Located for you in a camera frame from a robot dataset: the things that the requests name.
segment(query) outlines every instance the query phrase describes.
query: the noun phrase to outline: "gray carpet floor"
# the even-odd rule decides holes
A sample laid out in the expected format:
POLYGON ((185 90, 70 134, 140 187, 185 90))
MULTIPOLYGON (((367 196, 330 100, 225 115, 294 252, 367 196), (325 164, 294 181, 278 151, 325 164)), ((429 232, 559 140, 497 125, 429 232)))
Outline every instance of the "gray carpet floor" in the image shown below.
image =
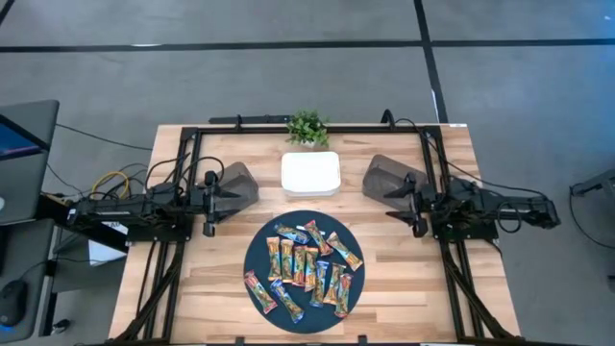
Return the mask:
MULTIPOLYGON (((0 0, 0 8, 7 0, 0 0)), ((426 0, 434 40, 614 38, 607 0, 426 0)), ((290 40, 420 39, 411 0, 16 0, 0 47, 290 40)), ((435 47, 448 120, 467 123, 482 177, 540 189, 562 225, 502 235, 513 303, 527 338, 609 345, 615 251, 581 235, 568 186, 615 168, 613 45, 435 47)), ((0 51, 0 104, 61 102, 59 122, 151 146, 159 124, 318 109, 335 122, 436 122, 421 47, 175 52, 0 51)), ((149 154, 58 129, 50 164, 87 187, 149 154)), ((71 191, 51 174, 46 191, 71 191)), ((615 244, 601 193, 576 199, 585 230, 615 244)), ((14 345, 103 341, 119 286, 64 293, 65 334, 14 345)))

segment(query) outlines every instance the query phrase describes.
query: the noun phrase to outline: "round plate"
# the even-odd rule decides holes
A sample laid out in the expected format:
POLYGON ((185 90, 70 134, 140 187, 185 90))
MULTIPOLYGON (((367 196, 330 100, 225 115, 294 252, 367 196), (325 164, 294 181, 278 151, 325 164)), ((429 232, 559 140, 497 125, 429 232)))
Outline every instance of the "round plate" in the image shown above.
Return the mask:
MULTIPOLYGON (((361 249, 358 246, 357 240, 353 234, 342 223, 322 212, 313 210, 297 210, 280 215, 267 222, 267 224, 264 225, 254 236, 254 239, 250 243, 250 247, 248 247, 246 260, 243 264, 243 272, 246 273, 250 270, 254 270, 258 280, 267 290, 267 293, 276 301, 276 303, 278 303, 276 308, 269 311, 269 313, 264 314, 262 312, 260 302, 257 298, 255 298, 254 294, 252 294, 250 288, 246 286, 250 299, 252 299, 252 303, 254 303, 258 312, 260 312, 263 317, 275 326, 282 328, 285 331, 299 334, 322 332, 339 323, 342 318, 335 316, 333 313, 335 311, 334 305, 325 304, 322 308, 311 306, 309 304, 309 300, 311 299, 312 291, 304 292, 303 287, 298 287, 293 284, 284 284, 284 289, 288 292, 290 298, 292 298, 292 300, 305 312, 304 317, 298 323, 295 324, 292 322, 288 310, 278 296, 276 296, 276 294, 271 290, 271 282, 268 280, 270 265, 266 238, 268 236, 278 236, 280 239, 285 239, 285 237, 278 235, 273 229, 274 225, 277 223, 294 227, 297 225, 303 226, 311 220, 316 220, 316 226, 318 229, 326 233, 323 235, 325 239, 327 239, 332 232, 336 232, 341 242, 346 245, 346 247, 353 254, 363 260, 363 265, 361 265, 355 272, 336 250, 333 250, 332 254, 324 256, 323 258, 320 256, 320 253, 318 254, 317 260, 325 260, 329 263, 329 267, 327 268, 327 276, 325 277, 325 293, 329 290, 329 281, 331 280, 332 274, 331 263, 346 265, 344 273, 353 275, 350 286, 350 294, 348 297, 348 309, 350 314, 352 309, 357 304, 358 297, 360 296, 361 291, 363 290, 363 284, 365 283, 365 263, 363 254, 361 253, 361 249)), ((316 242, 311 237, 309 238, 309 242, 306 246, 317 247, 316 242)))

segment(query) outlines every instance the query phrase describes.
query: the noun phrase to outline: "yellow cable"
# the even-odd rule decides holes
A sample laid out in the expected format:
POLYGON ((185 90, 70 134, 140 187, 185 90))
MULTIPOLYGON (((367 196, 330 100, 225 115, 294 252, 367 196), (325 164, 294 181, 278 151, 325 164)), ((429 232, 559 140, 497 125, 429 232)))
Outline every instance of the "yellow cable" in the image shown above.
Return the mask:
POLYGON ((126 174, 124 174, 123 172, 120 172, 120 171, 112 171, 112 172, 109 172, 109 173, 105 174, 104 176, 102 176, 92 186, 92 193, 96 192, 96 189, 98 189, 98 185, 100 185, 100 183, 102 181, 104 181, 105 179, 107 179, 109 177, 114 177, 114 176, 120 176, 120 177, 124 178, 124 190, 122 191, 122 194, 119 195, 120 199, 124 198, 124 195, 126 195, 126 192, 128 192, 128 184, 130 182, 128 180, 128 176, 126 174))

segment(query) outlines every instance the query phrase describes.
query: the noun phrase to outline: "small succulent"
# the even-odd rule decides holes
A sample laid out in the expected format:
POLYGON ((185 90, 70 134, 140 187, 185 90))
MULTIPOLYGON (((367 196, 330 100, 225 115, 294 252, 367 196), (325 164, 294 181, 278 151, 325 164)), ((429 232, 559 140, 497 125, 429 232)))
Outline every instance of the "small succulent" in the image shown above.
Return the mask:
POLYGON ((314 142, 319 146, 329 147, 327 127, 318 117, 318 111, 297 111, 286 127, 290 132, 288 141, 293 144, 314 142))

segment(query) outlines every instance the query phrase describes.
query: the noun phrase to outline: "candy bar wrapper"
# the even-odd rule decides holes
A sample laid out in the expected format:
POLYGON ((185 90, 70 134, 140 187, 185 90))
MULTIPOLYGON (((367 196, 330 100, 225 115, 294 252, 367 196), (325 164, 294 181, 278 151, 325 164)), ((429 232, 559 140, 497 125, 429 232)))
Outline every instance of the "candy bar wrapper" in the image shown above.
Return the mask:
POLYGON ((282 303, 284 303, 286 309, 288 309, 288 312, 290 313, 290 318, 293 323, 299 322, 304 317, 304 311, 299 308, 299 306, 295 304, 292 299, 290 299, 290 295, 284 289, 280 279, 277 279, 275 282, 271 283, 271 290, 274 291, 282 303))
POLYGON ((309 235, 314 239, 318 248, 320 249, 321 256, 330 255, 333 252, 331 246, 327 245, 327 242, 320 234, 318 227, 316 227, 316 221, 311 220, 307 224, 304 225, 304 228, 309 232, 309 235))
POLYGON ((296 241, 300 244, 308 244, 309 236, 299 230, 285 226, 283 224, 276 224, 273 229, 276 230, 278 235, 285 236, 288 239, 296 241))
POLYGON ((309 304, 313 307, 322 308, 325 298, 325 277, 327 276, 328 262, 319 260, 316 262, 316 287, 311 292, 309 304))
POLYGON ((292 240, 282 239, 282 282, 292 283, 292 240))
POLYGON ((271 296, 267 294, 265 287, 260 284, 257 276, 254 274, 254 270, 250 270, 243 276, 243 282, 250 287, 250 290, 252 290, 254 296, 257 297, 258 301, 262 305, 262 312, 265 314, 278 305, 276 301, 274 301, 271 296))
POLYGON ((306 248, 306 290, 310 292, 316 287, 316 258, 318 248, 306 248))
POLYGON ((337 250, 339 255, 341 255, 346 260, 346 262, 348 262, 353 271, 357 271, 357 269, 363 264, 362 260, 358 259, 355 254, 350 252, 348 248, 344 244, 342 244, 342 242, 339 240, 339 236, 337 236, 337 233, 331 233, 331 235, 329 235, 329 239, 327 239, 327 242, 335 250, 337 250))
POLYGON ((339 278, 346 269, 346 265, 333 263, 331 280, 329 281, 329 290, 323 300, 324 303, 337 305, 337 289, 339 289, 339 278))
POLYGON ((342 274, 339 278, 339 290, 337 291, 337 305, 335 306, 335 316, 344 318, 348 316, 348 295, 350 294, 351 274, 342 274))
POLYGON ((282 277, 282 270, 280 269, 280 239, 276 236, 268 237, 267 247, 269 248, 269 262, 271 264, 269 281, 274 281, 282 277))
POLYGON ((299 287, 306 285, 306 246, 295 246, 295 265, 292 284, 299 287))

